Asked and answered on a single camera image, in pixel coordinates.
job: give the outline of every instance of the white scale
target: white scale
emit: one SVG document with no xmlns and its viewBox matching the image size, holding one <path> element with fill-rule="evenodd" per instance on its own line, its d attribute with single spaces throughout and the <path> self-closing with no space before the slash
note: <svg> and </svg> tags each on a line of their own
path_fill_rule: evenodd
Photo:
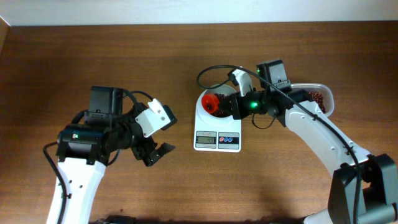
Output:
<svg viewBox="0 0 398 224">
<path fill-rule="evenodd" d="M 193 148 L 198 151 L 239 152 L 241 150 L 241 120 L 231 116 L 217 118 L 205 111 L 201 104 L 204 95 L 221 93 L 226 96 L 236 93 L 229 85 L 204 91 L 197 101 Z"/>
</svg>

